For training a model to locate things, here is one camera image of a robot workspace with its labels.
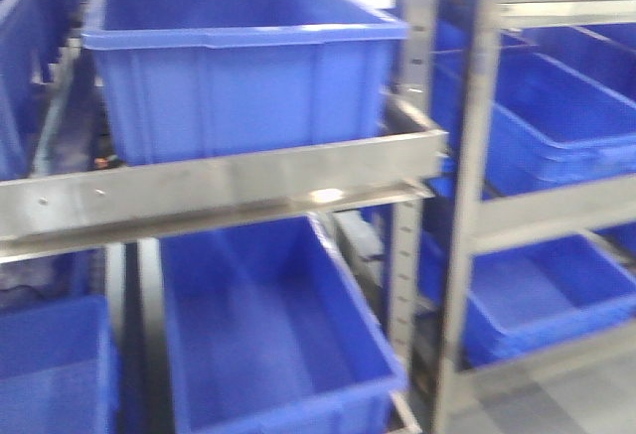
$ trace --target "metal shelving rack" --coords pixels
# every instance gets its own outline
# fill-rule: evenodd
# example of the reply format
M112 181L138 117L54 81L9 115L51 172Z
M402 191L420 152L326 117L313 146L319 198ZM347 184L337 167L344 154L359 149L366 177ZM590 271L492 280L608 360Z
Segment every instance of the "metal shelving rack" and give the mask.
M417 26L422 28L414 30L420 41L429 39L426 36L432 29L428 21L432 14L427 15ZM416 52L411 64L421 70L427 62L428 47ZM415 94L418 106L423 107L417 98L424 94L427 80L409 82L415 86L404 94ZM407 132L397 130L389 136L353 142L2 182L0 206L5 209L0 217L0 263L107 245L110 255L125 258L124 271L137 272L137 242L143 238L313 211L392 204L397 236L388 248L394 269L387 330L397 355L409 367L419 214L422 199L429 194L421 181L438 174L445 133L426 126L424 116L403 99L391 96L389 107L397 117L388 121L388 128L406 128ZM128 275L118 282L134 285ZM139 283L143 289L144 325L162 321L161 285L150 286L143 276ZM114 302L111 309L117 312L113 323L120 329L123 311L129 309L123 301L124 290L114 287L112 281L106 289ZM145 348L150 360L154 354L147 349L152 347ZM396 412L401 417L396 433L419 432L399 396ZM151 432L171 429L153 427L150 422Z
M452 4L470 5L466 0ZM636 0L475 0L463 97L456 212L435 372L432 432L458 412L533 382L636 350L636 323L523 359L460 370L472 257L636 219L636 176L481 202L501 29L636 21Z

